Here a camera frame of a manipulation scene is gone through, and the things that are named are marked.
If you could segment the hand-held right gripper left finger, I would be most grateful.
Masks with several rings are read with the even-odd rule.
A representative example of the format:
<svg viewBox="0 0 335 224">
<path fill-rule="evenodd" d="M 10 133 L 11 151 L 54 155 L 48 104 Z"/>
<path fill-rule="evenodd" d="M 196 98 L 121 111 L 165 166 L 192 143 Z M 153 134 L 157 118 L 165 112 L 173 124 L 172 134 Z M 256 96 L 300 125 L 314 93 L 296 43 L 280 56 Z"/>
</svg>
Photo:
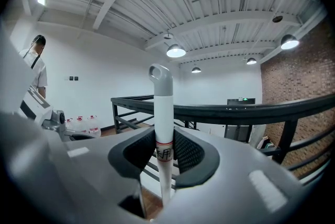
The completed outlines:
<svg viewBox="0 0 335 224">
<path fill-rule="evenodd" d="M 147 224 L 140 175 L 155 148 L 153 128 L 62 142 L 48 133 L 51 160 L 88 224 Z"/>
</svg>

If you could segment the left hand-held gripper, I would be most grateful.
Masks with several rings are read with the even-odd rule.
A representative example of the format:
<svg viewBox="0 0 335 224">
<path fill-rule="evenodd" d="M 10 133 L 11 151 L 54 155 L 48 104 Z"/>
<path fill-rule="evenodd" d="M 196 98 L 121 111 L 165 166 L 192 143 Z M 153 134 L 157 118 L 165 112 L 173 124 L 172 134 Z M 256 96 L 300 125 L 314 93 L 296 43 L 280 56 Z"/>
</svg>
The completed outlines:
<svg viewBox="0 0 335 224">
<path fill-rule="evenodd" d="M 94 139 L 89 133 L 66 131 L 63 111 L 54 110 L 34 89 L 30 84 L 33 76 L 33 70 L 20 58 L 0 23 L 0 137 L 10 135 L 5 125 L 16 118 L 57 132 L 63 142 Z"/>
</svg>

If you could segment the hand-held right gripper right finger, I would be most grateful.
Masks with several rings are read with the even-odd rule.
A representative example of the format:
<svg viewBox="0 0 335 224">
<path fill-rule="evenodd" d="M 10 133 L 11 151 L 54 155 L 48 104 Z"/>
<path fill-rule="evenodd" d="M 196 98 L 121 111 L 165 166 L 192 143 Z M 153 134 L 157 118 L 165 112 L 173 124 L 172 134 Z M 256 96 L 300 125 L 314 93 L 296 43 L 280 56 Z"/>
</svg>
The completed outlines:
<svg viewBox="0 0 335 224">
<path fill-rule="evenodd" d="M 291 172 L 247 144 L 187 128 L 175 131 L 210 146 L 203 163 L 217 168 L 210 178 L 199 166 L 187 171 L 196 185 L 177 187 L 152 224 L 284 224 L 308 195 Z"/>
</svg>

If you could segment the black double door cabinet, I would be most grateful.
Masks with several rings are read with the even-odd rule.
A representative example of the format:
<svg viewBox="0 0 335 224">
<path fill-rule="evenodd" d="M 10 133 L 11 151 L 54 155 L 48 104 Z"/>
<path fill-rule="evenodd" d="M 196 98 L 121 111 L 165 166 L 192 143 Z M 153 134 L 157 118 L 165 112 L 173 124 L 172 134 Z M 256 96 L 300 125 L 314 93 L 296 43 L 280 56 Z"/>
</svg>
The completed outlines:
<svg viewBox="0 0 335 224">
<path fill-rule="evenodd" d="M 248 98 L 248 102 L 239 102 L 239 99 L 228 99 L 227 105 L 254 105 L 255 98 Z M 249 143 L 252 125 L 226 125 L 225 126 L 225 138 L 236 140 L 243 143 Z"/>
</svg>

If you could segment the pile of bags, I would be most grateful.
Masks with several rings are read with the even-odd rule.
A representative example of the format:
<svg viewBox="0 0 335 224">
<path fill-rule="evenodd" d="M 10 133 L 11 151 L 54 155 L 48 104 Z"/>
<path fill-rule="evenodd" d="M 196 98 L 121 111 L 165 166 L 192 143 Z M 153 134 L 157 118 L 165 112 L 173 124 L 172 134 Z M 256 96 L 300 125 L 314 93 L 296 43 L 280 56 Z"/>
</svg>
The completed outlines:
<svg viewBox="0 0 335 224">
<path fill-rule="evenodd" d="M 273 143 L 273 141 L 268 136 L 265 136 L 257 144 L 256 148 L 260 151 L 266 152 L 266 151 L 276 149 L 276 145 Z"/>
</svg>

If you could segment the black metal railing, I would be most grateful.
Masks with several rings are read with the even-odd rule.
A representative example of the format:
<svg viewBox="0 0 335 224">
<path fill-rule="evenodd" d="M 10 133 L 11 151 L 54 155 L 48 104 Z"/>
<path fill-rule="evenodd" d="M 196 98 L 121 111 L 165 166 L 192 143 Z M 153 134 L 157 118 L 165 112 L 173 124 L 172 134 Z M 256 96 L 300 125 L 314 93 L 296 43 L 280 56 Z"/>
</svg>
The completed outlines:
<svg viewBox="0 0 335 224">
<path fill-rule="evenodd" d="M 154 103 L 145 101 L 151 99 L 154 99 L 153 95 L 111 98 L 110 101 L 113 107 L 114 120 L 116 120 L 116 132 L 122 132 L 122 128 L 119 129 L 119 122 L 124 125 L 123 128 L 139 128 L 135 122 L 129 122 L 122 117 L 136 113 L 154 115 Z M 131 112 L 118 114 L 117 107 L 129 109 Z M 196 123 L 255 126 L 284 122 L 285 124 L 278 146 L 260 150 L 263 154 L 272 156 L 273 161 L 281 164 L 289 152 L 305 148 L 329 136 L 330 134 L 335 134 L 334 124 L 328 129 L 312 137 L 293 142 L 293 137 L 299 119 L 323 113 L 331 108 L 335 108 L 335 94 L 274 105 L 174 105 L 173 116 L 174 119 L 183 122 L 185 128 L 189 128 L 189 123 L 192 122 L 194 129 L 196 129 Z M 295 171 L 319 159 L 328 152 L 331 152 L 334 148 L 335 139 L 322 151 L 319 151 L 300 163 L 287 166 L 286 169 L 289 171 Z M 330 159 L 331 156 L 328 156 L 322 163 L 313 168 L 310 172 L 301 175 L 299 179 L 306 179 L 307 181 L 304 184 L 315 180 L 322 174 L 319 169 L 321 169 L 323 165 L 328 165 L 328 161 L 330 161 Z M 317 174 L 308 180 L 307 177 L 312 175 L 314 172 Z"/>
</svg>

